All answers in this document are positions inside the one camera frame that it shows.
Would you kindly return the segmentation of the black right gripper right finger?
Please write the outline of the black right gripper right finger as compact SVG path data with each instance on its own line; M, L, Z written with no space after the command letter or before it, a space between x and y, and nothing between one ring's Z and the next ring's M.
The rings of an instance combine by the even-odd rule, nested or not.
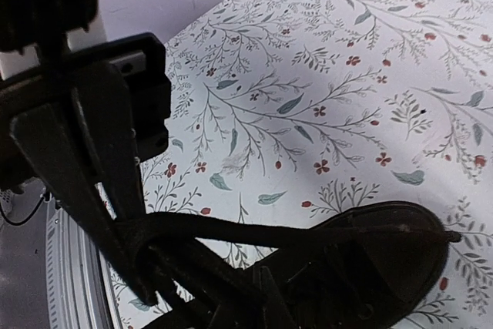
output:
M264 297L260 328L296 329L297 325L268 267L257 270L257 284Z

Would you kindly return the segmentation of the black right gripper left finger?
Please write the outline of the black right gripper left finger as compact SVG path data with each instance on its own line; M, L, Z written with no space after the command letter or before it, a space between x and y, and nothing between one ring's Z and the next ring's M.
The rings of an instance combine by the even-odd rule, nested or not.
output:
M160 153L160 70L94 62L9 80L9 184L36 176L145 304L156 288L122 227L145 216L140 163Z

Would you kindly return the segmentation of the black canvas sneaker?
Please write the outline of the black canvas sneaker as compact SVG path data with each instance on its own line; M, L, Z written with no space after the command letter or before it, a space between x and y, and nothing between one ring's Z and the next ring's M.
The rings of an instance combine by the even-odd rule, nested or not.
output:
M322 243L278 249L199 242L259 291L257 270L268 267L297 328L388 328L425 298L461 240L430 210L404 201L352 208L311 228L325 231ZM170 305L151 327L260 328L263 305L223 296L210 270L199 271L202 257L188 251L160 239L138 255Z

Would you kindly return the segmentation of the black shoelace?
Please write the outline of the black shoelace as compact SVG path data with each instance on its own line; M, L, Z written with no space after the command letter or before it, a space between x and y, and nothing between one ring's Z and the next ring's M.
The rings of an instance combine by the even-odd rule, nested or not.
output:
M179 252L189 249L186 255L199 254L202 261L196 265L200 272L210 273L221 282L223 296L231 300L251 300L260 306L265 299L260 291L231 270L214 252L199 240L218 240L272 248L298 248L322 243L326 236L322 229L298 229L282 226L265 226L234 223L217 218L207 218L185 213L146 213L134 219L111 219L103 228L100 250L125 280L134 294L148 306L157 304L156 288L139 272L137 259L141 250L155 240L171 243Z

